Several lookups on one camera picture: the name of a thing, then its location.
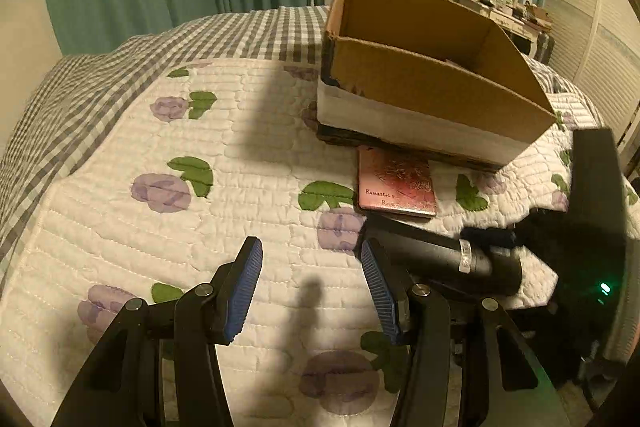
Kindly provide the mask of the pink patterned palette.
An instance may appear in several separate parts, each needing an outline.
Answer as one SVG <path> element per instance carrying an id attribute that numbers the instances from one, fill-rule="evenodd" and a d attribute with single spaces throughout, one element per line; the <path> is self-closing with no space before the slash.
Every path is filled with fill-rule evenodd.
<path id="1" fill-rule="evenodd" d="M 436 195 L 428 160 L 400 150 L 358 147 L 358 206 L 396 215 L 435 217 Z"/>

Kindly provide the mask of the brown cardboard box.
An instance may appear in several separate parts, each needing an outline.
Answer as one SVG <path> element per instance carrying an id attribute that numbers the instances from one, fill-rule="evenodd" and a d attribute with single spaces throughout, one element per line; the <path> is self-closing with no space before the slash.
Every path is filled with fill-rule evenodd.
<path id="1" fill-rule="evenodd" d="M 484 170 L 508 165 L 555 121 L 506 33 L 449 0 L 333 0 L 317 117 L 337 140 Z"/>

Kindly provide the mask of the floral white quilt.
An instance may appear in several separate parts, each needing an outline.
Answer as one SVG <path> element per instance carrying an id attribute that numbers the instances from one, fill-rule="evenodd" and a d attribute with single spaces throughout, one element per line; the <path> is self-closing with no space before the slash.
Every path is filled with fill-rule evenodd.
<path id="1" fill-rule="evenodd" d="M 43 195 L 1 300 L 1 380 L 50 425 L 129 298 L 176 298 L 247 236 L 264 265 L 217 351 L 239 426 L 385 426 L 401 356 L 354 246 L 359 153 L 321 141 L 313 68 L 217 58 L 161 75 Z"/>

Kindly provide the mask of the grey checked bed sheet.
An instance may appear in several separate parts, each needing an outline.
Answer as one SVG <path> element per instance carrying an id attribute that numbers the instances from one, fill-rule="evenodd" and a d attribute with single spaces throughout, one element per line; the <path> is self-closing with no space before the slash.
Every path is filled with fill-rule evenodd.
<path id="1" fill-rule="evenodd" d="M 50 184 L 84 165 L 160 75 L 219 57 L 273 60 L 296 72 L 312 69 L 320 63 L 328 12 L 325 6 L 304 6 L 213 15 L 162 34 L 131 37 L 111 53 L 62 58 L 32 95 L 1 158 L 1 274 L 7 277 L 20 257 Z M 473 174 L 486 209 L 462 207 L 439 192 L 436 232 L 451 235 L 469 223 L 506 223 L 535 204 L 548 204 L 556 193 L 550 184 L 526 178 L 567 172 L 572 131 L 602 126 L 584 92 L 552 68 L 535 60 L 528 64 L 559 114 L 548 143 L 498 174 Z"/>

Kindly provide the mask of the white dressing table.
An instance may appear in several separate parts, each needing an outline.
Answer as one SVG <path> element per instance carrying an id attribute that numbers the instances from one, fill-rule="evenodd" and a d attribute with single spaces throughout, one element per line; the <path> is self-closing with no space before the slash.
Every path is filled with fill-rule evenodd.
<path id="1" fill-rule="evenodd" d="M 554 39 L 533 23 L 503 13 L 474 0 L 454 0 L 466 8 L 490 18 L 511 39 L 514 46 L 529 58 L 548 65 L 554 49 Z"/>

